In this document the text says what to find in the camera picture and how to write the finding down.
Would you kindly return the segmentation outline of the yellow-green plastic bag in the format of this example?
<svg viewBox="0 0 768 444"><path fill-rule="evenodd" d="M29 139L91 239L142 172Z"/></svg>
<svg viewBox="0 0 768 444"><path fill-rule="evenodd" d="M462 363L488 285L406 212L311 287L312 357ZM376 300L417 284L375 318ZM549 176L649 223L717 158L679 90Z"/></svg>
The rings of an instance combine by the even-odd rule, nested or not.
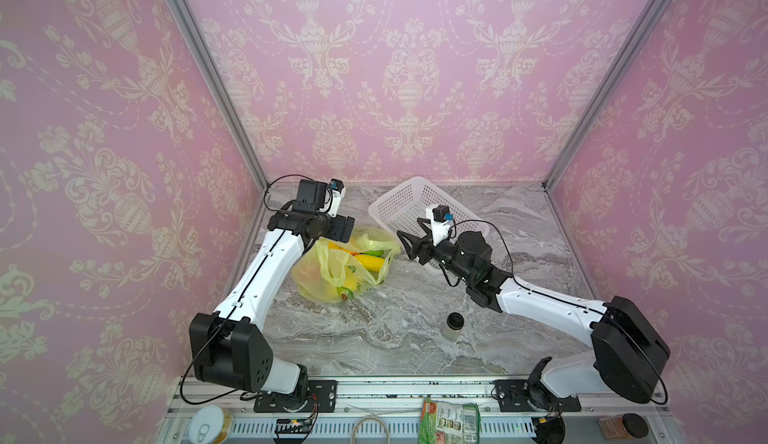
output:
<svg viewBox="0 0 768 444"><path fill-rule="evenodd" d="M300 295L316 303L341 303L380 286L388 276L401 245L385 229L359 226L348 243L320 239L291 270L290 277ZM367 254L387 260L386 270L366 271L356 260Z"/></svg>

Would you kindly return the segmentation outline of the long yellow mango fruit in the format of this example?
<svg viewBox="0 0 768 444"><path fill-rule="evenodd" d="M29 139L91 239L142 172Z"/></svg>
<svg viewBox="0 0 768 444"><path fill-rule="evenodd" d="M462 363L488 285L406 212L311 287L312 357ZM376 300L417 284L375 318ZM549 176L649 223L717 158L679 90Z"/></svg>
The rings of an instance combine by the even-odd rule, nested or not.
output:
<svg viewBox="0 0 768 444"><path fill-rule="evenodd" d="M386 259L367 254L358 254L355 256L355 260L370 273L380 273L386 270L388 266Z"/></svg>

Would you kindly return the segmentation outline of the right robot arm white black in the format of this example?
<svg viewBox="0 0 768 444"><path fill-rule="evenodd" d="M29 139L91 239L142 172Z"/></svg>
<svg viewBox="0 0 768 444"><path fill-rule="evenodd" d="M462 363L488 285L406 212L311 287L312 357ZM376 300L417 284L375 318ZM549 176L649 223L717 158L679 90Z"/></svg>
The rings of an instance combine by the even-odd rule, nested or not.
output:
<svg viewBox="0 0 768 444"><path fill-rule="evenodd" d="M532 406L558 411L568 398L601 392L637 404L667 403L654 394L667 390L662 373L670 348L634 302L620 296L589 300L536 286L494 265L482 233L454 236L448 222L426 218L418 224L422 236L396 234L409 260L436 263L446 282L464 286L481 308L536 321L586 345L583 353L536 364L523 386Z"/></svg>

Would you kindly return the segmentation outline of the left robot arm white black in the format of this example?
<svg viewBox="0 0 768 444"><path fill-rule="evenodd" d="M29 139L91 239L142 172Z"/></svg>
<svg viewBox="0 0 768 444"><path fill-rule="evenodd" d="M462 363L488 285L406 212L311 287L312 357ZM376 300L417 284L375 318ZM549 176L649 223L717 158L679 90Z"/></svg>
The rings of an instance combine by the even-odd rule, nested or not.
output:
<svg viewBox="0 0 768 444"><path fill-rule="evenodd" d="M226 298L189 326L196 380L243 391L276 395L289 409L309 393L304 366L274 356L263 335L273 300L294 265L321 238L347 243L355 219L339 214L345 185L300 179L296 197L273 212L256 257Z"/></svg>

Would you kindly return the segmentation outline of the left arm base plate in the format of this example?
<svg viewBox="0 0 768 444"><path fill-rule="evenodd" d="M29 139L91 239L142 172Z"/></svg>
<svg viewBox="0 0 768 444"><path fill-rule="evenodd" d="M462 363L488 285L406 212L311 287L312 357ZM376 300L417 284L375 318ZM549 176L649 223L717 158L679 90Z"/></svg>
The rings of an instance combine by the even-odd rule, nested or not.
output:
<svg viewBox="0 0 768 444"><path fill-rule="evenodd" d="M336 409L337 380L309 380L302 398L276 393L259 393L253 404L255 413L310 413L332 414Z"/></svg>

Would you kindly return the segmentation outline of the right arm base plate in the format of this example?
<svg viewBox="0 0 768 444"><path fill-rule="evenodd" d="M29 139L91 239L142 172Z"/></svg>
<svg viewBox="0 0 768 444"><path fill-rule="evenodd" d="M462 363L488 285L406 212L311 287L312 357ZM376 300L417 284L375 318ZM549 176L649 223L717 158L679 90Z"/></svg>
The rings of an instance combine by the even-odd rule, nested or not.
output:
<svg viewBox="0 0 768 444"><path fill-rule="evenodd" d="M582 410L577 397L557 398L543 385L529 385L522 379L496 380L491 397L498 403L502 413L560 414Z"/></svg>

